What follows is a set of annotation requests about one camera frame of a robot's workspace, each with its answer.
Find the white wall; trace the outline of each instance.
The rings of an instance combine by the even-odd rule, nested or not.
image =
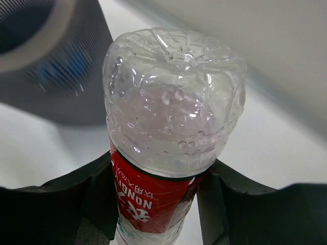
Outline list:
[[[218,37],[306,117],[327,123],[326,0],[136,1],[155,4]]]

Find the upside-down bottle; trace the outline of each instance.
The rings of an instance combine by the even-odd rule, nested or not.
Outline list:
[[[103,66],[119,243],[173,245],[245,103],[246,65],[215,38],[120,36]]]

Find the white surface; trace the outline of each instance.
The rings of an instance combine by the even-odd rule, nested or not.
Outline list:
[[[158,4],[241,53],[301,110],[327,123],[326,0],[134,0]]]
[[[171,25],[166,20],[150,19],[148,16],[152,15],[122,0],[100,2],[114,39],[124,32]],[[10,188],[40,185],[109,149],[106,127],[58,127],[5,105],[0,105],[0,126],[0,185]],[[326,146],[308,128],[248,85],[244,113],[220,159],[275,188],[294,182],[326,183]],[[184,244],[202,244],[196,202],[177,243]]]

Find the plastic water bottle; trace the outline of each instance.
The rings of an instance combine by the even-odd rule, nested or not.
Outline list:
[[[119,244],[173,245],[245,103],[246,65],[197,32],[120,36],[103,66]]]

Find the red label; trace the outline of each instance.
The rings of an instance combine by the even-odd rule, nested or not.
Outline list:
[[[165,233],[185,218],[205,176],[165,178],[138,169],[111,144],[111,163],[120,214],[142,232]]]

